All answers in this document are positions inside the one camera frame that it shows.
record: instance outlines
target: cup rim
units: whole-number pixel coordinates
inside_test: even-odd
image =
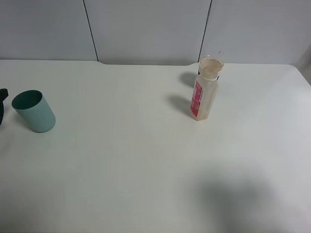
[[[21,96],[23,96],[25,94],[28,94],[28,93],[31,93],[31,92],[35,92],[35,93],[40,95],[38,101],[36,101],[35,104],[31,105],[31,107],[28,107],[28,108],[18,108],[18,107],[16,107],[18,99],[21,98]],[[38,91],[38,90],[23,91],[23,92],[19,93],[17,96],[14,97],[14,99],[12,100],[12,107],[14,109],[16,109],[16,110],[19,110],[19,111],[29,110],[31,108],[36,107],[42,101],[42,99],[43,99],[43,94],[41,93],[41,91]]]

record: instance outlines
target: white wall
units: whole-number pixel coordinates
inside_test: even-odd
[[[201,55],[296,65],[311,45],[310,12],[311,0],[213,0]]]
[[[97,60],[82,0],[0,0],[0,59]]]
[[[86,0],[99,61],[197,62],[210,0]]]

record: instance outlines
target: table surface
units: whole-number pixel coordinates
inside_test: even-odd
[[[0,231],[310,232],[307,81],[290,65],[226,64],[197,122],[197,69],[1,60]],[[56,116],[47,133],[11,107],[28,89]]]

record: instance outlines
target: dark object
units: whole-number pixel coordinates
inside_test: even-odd
[[[3,119],[3,112],[4,112],[4,107],[3,107],[3,101],[9,96],[8,89],[0,89],[0,125],[2,123]]]

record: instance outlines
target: bottle label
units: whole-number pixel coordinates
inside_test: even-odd
[[[195,81],[192,101],[191,101],[191,111],[197,117],[199,113],[199,108],[201,104],[201,97],[203,94],[203,89],[198,81]]]

